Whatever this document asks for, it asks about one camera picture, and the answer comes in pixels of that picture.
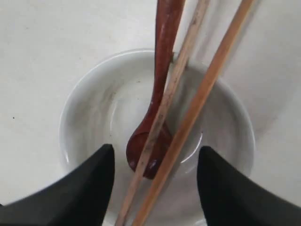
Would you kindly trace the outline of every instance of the white bowl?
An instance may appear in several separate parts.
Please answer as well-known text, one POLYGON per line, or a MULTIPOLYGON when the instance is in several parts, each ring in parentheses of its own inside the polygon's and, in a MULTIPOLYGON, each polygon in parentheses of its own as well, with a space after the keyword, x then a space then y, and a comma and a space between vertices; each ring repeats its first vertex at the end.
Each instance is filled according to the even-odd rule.
MULTIPOLYGON (((204 70, 192 63, 185 70, 167 117, 172 133, 179 126, 203 74, 204 70)), ((62 112, 59 138, 67 171, 81 164, 102 144, 113 144, 116 170, 105 217, 107 225, 114 224, 133 176, 126 160, 126 145, 148 108, 153 77, 153 50, 131 50, 111 56, 78 82, 62 112)), ((239 99, 220 79, 198 117, 147 225, 205 224, 196 181, 201 145, 210 145, 239 171, 247 176, 250 174, 255 146, 252 125, 239 99)), ((147 179, 142 181, 128 224, 150 183, 147 179)))

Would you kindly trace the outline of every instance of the bamboo chopstick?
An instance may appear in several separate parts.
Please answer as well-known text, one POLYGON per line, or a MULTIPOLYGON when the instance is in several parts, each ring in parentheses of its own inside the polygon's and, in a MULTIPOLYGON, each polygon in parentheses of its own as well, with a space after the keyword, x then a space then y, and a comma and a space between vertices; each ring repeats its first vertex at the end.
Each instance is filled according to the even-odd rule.
POLYGON ((133 226, 141 226, 148 217, 163 185, 170 173, 188 135, 189 132, 198 117, 202 107, 205 104, 209 93, 218 78, 218 74, 224 65, 227 55, 234 43, 235 38, 244 22, 249 9, 252 6, 254 0, 242 0, 240 6, 233 17, 233 20, 223 37, 209 68, 195 94, 188 111, 185 114, 184 120, 181 122, 177 133, 175 134, 173 141, 161 163, 161 166, 151 184, 148 191, 148 195, 145 198, 140 210, 138 211, 136 218, 133 222, 133 226))
POLYGON ((131 207, 135 193, 136 193, 139 183, 143 177, 146 165, 150 159, 151 152, 152 152, 155 142, 158 138, 158 135, 160 133, 162 125, 165 121, 167 111, 172 103, 172 99, 175 94, 176 88, 178 86, 180 77, 185 69, 188 58, 191 55, 192 48, 194 46, 199 28, 202 24, 208 3, 209 3, 209 0, 199 0, 198 1, 196 10, 194 12, 190 26, 186 33, 184 42, 182 44, 181 51, 176 60, 174 69, 172 71, 170 81, 167 85, 166 91, 164 92, 164 95, 163 95, 160 107, 158 109, 156 118, 150 129, 149 136, 144 145, 143 151, 141 153, 139 162, 136 167, 134 177, 128 188, 127 195, 123 201, 123 204, 122 204, 121 210, 119 212, 119 215, 117 217, 115 226, 123 226, 124 225, 124 222, 127 217, 127 213, 131 207))

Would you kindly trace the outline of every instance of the white countertop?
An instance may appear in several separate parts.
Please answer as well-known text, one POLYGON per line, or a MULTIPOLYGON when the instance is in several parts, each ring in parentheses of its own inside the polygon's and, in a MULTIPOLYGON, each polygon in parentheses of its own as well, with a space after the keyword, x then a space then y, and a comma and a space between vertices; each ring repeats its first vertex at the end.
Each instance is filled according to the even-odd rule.
MULTIPOLYGON (((208 65, 240 1, 212 0, 193 55, 208 65)), ((196 0, 186 0, 178 51, 196 0)), ((58 123, 103 58, 154 47, 156 0, 0 0, 0 203, 61 178, 58 123)), ((301 206, 301 1, 261 0, 223 72, 247 107, 251 179, 301 206)))

